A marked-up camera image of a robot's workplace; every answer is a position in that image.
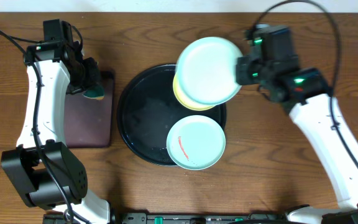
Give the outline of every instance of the yellow plate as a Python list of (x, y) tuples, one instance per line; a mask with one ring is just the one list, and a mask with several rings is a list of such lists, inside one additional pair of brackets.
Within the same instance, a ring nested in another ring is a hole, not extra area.
[(179, 103), (182, 104), (185, 108), (195, 110), (195, 111), (203, 111), (203, 110), (208, 110), (208, 109), (211, 109), (212, 107), (214, 107), (214, 106), (210, 106), (210, 105), (203, 105), (201, 103), (197, 103), (197, 102), (194, 102), (193, 100), (189, 99), (185, 95), (185, 93), (181, 90), (179, 83), (178, 83), (178, 78), (176, 75), (173, 78), (173, 93), (175, 94), (175, 97), (177, 98)]

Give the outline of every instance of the wood grain surface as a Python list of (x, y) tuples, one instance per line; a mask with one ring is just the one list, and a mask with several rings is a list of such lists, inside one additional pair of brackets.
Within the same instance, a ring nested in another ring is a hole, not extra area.
[[(139, 72), (176, 62), (191, 42), (224, 37), (248, 51), (242, 31), (258, 14), (0, 13), (0, 29), (43, 39), (42, 21), (60, 18), (79, 28), (85, 54), (101, 69), (116, 71), (115, 105)], [(336, 14), (343, 38), (337, 87), (342, 112), (358, 140), (358, 14)], [(318, 67), (331, 79), (334, 41), (322, 14), (271, 14), (269, 24), (293, 31), (303, 67)], [(209, 169), (188, 171), (143, 161), (122, 141), (113, 122), (105, 149), (72, 149), (85, 165), (89, 187), (119, 212), (249, 213), (280, 211), (308, 203), (336, 208), (329, 179), (310, 144), (279, 105), (244, 86), (227, 103), (227, 147)], [(24, 122), (28, 81), (21, 53), (0, 37), (0, 157), (14, 149)], [(0, 166), (0, 223), (40, 223), (43, 210), (27, 208)]]

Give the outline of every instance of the white wall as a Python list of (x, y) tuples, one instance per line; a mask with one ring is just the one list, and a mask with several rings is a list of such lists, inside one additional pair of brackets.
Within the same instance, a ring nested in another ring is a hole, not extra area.
[[(358, 12), (358, 0), (315, 0), (331, 12)], [(0, 12), (260, 12), (279, 0), (0, 0)], [(318, 12), (305, 3), (276, 12)]]

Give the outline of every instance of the brown mat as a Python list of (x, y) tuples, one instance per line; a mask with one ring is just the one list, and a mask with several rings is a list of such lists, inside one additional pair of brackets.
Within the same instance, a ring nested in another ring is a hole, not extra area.
[(67, 95), (64, 130), (68, 148), (108, 147), (111, 138), (114, 80), (102, 82), (104, 98), (91, 100), (82, 93)]

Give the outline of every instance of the black tray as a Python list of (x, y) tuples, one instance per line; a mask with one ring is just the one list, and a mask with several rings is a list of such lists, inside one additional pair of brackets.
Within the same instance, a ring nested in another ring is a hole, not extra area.
[(167, 152), (167, 136), (182, 118), (203, 115), (223, 129), (226, 106), (193, 111), (182, 106), (173, 94), (175, 64), (158, 65), (138, 74), (119, 99), (117, 125), (122, 139), (140, 158), (161, 166), (177, 166)]

